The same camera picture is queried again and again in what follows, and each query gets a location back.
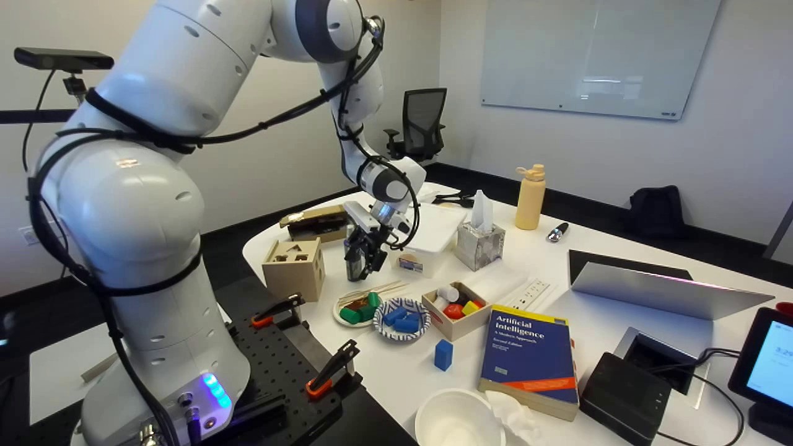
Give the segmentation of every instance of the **white wall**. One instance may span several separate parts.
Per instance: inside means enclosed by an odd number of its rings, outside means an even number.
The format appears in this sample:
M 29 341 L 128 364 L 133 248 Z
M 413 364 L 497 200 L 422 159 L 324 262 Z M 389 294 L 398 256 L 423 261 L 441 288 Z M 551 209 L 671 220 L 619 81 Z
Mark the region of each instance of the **white wall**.
M 626 205 L 677 184 L 686 220 L 769 242 L 793 200 L 793 3 L 723 0 L 677 124 L 481 107 L 486 0 L 441 0 L 441 85 L 456 163 L 515 178 L 548 163 L 551 189 Z
M 44 71 L 12 62 L 15 46 L 78 46 L 118 55 L 150 3 L 107 0 L 25 0 L 5 3 L 0 15 L 0 108 L 31 108 Z M 384 107 L 367 124 L 372 147 L 384 147 L 384 126 L 402 116 L 407 87 L 433 87 L 439 80 L 439 3 L 362 0 L 367 15 L 387 19 Z M 217 132 L 251 126 L 315 97 L 319 88 L 311 64 L 263 59 L 236 98 Z M 44 108 L 72 107 L 60 80 L 51 81 Z M 34 126 L 31 159 L 57 126 Z M 0 124 L 0 294 L 25 290 L 60 274 L 40 251 L 19 241 L 28 226 L 19 142 L 25 126 Z M 200 185 L 207 214 L 206 231 L 290 209 L 349 184 L 340 174 L 340 149 L 324 108 L 237 143 L 206 149 L 185 159 Z

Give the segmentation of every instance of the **white bottle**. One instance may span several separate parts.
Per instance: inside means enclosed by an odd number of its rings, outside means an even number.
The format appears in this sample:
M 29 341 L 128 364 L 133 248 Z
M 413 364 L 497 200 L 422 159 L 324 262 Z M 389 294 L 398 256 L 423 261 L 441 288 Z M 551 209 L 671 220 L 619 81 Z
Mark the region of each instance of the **white bottle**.
M 536 231 L 546 200 L 546 163 L 536 163 L 531 169 L 521 165 L 518 174 L 523 176 L 523 180 L 518 196 L 515 228 Z

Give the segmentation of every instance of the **white table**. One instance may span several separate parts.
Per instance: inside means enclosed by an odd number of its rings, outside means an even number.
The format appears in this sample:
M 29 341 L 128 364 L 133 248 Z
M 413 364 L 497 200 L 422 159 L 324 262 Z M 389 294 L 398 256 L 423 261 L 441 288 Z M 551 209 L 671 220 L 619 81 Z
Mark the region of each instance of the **white table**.
M 433 185 L 433 184 L 422 189 L 422 196 L 433 196 L 433 194 L 449 194 L 449 189 Z M 340 204 L 340 200 L 370 204 L 365 194 L 352 194 L 326 204 Z M 433 219 L 445 216 L 445 210 L 429 209 L 429 204 L 423 204 L 422 209 Z M 505 251 L 503 251 L 503 261 L 477 272 L 470 272 L 449 251 L 422 252 L 429 264 L 422 274 L 398 269 L 393 262 L 397 256 L 389 256 L 389 261 L 378 272 L 370 274 L 365 283 L 352 284 L 347 283 L 341 242 L 324 245 L 323 294 L 318 302 L 308 302 L 299 310 L 299 315 L 310 321 L 311 335 L 326 352 L 335 352 L 347 340 L 356 340 L 358 355 L 354 360 L 354 367 L 365 376 L 365 386 L 407 432 L 413 432 L 411 428 L 413 413 L 422 406 L 422 401 L 429 398 L 433 391 L 475 390 L 475 376 L 477 376 L 481 352 L 484 352 L 484 330 L 475 330 L 464 340 L 456 340 L 451 370 L 439 372 L 433 367 L 433 346 L 441 340 L 441 335 L 433 328 L 425 330 L 425 335 L 413 345 L 389 345 L 375 330 L 349 330 L 335 321 L 332 310 L 336 300 L 352 290 L 370 290 L 376 284 L 402 281 L 407 284 L 392 293 L 384 293 L 384 298 L 398 294 L 398 298 L 419 300 L 423 293 L 439 284 L 449 284 L 451 281 L 464 281 L 464 283 L 470 283 L 472 290 L 477 290 L 481 294 L 507 298 L 513 293 L 521 293 L 521 288 L 528 281 L 541 281 L 541 283 L 548 283 L 551 288 L 541 294 L 532 310 L 546 310 L 548 304 L 552 304 L 558 294 L 567 290 L 567 283 L 570 283 L 567 251 L 574 248 L 586 252 L 617 256 L 626 261 L 683 268 L 698 283 L 769 293 L 769 294 L 775 294 L 775 300 L 793 300 L 790 288 L 739 274 L 723 268 L 714 268 L 683 256 L 656 251 L 656 248 L 614 238 L 583 226 L 570 226 L 567 236 L 559 242 L 548 242 L 546 233 L 552 231 L 559 220 L 542 216 L 537 231 L 515 231 L 513 219 L 515 219 L 513 205 L 494 204 L 494 224 L 505 228 Z M 287 231 L 272 226 L 257 233 L 254 238 L 251 238 L 243 248 L 243 258 L 263 283 L 266 278 L 259 264 L 274 241 L 287 241 Z M 744 310 L 730 316 L 717 319 L 714 345 L 740 349 L 744 336 L 751 328 L 751 319 L 754 319 L 754 310 Z M 594 364 L 578 364 L 578 373 L 585 373 L 591 367 Z M 708 376 L 725 390 L 730 367 L 733 367 L 730 360 L 714 360 Z M 661 432 L 673 434 L 679 439 L 697 442 L 697 443 L 700 442 L 725 443 L 733 428 L 736 428 L 736 416 L 730 413 L 729 403 L 720 401 L 720 396 L 708 390 L 700 391 L 698 406 L 673 403 L 671 398 L 661 424 Z M 608 432 L 605 425 L 599 425 L 585 413 L 579 413 L 572 424 L 558 422 L 546 413 L 536 413 L 536 443 L 619 443 L 619 442 L 621 442 L 619 435 L 614 435 L 612 432 Z M 769 443 L 769 439 L 757 435 L 746 425 L 740 443 Z

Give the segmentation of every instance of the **black chair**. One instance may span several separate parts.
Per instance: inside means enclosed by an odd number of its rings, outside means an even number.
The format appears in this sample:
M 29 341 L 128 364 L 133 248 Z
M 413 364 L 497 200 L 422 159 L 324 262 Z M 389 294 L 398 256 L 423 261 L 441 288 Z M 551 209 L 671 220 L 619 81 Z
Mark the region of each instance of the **black chair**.
M 389 155 L 411 155 L 417 162 L 429 162 L 443 149 L 441 115 L 445 105 L 445 88 L 407 88 L 402 105 L 402 134 L 397 142 L 397 128 L 384 128 L 389 142 Z

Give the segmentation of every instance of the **textbook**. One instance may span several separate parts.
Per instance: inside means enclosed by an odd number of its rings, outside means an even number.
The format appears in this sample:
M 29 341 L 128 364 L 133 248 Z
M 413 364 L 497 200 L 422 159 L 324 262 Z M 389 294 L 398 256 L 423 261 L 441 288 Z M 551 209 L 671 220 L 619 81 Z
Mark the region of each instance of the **textbook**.
M 578 376 L 570 341 L 559 316 L 494 304 L 477 386 L 572 422 Z

